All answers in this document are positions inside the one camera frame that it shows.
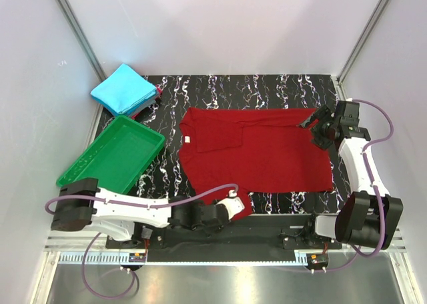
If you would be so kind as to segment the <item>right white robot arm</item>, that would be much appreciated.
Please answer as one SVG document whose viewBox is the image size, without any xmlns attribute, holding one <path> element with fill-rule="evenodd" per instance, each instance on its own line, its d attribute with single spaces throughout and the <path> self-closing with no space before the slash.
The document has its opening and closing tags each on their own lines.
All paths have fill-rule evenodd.
<svg viewBox="0 0 427 304">
<path fill-rule="evenodd" d="M 335 147 L 350 183 L 351 194 L 337 215 L 314 215 L 303 231 L 304 243 L 318 248 L 326 240 L 350 245 L 357 254 L 373 257 L 390 246 L 403 213 L 402 200 L 383 184 L 372 156 L 372 146 L 394 134 L 372 139 L 360 126 L 361 100 L 339 101 L 331 109 L 316 109 L 300 127 L 309 129 L 312 143 L 320 149 Z"/>
</svg>

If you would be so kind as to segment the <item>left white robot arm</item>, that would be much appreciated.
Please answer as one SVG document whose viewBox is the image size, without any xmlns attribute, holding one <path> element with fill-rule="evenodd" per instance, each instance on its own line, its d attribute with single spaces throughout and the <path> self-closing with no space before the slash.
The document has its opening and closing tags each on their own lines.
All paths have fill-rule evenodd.
<svg viewBox="0 0 427 304">
<path fill-rule="evenodd" d="M 147 199 L 123 195 L 85 178 L 63 186 L 59 196 L 46 202 L 53 216 L 51 230 L 95 231 L 136 248 L 149 228 L 221 228 L 245 209 L 234 183 L 220 185 L 193 197 Z"/>
</svg>

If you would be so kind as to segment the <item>red t shirt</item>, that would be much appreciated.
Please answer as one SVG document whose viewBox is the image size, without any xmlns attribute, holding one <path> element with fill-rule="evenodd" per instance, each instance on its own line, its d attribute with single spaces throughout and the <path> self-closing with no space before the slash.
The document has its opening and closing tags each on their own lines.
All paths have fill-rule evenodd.
<svg viewBox="0 0 427 304">
<path fill-rule="evenodd" d="M 228 183 L 238 185 L 245 209 L 234 219 L 252 214 L 251 192 L 331 191 L 328 152 L 311 142 L 308 129 L 298 127 L 313 112 L 191 107 L 179 124 L 181 168 L 197 194 Z"/>
</svg>

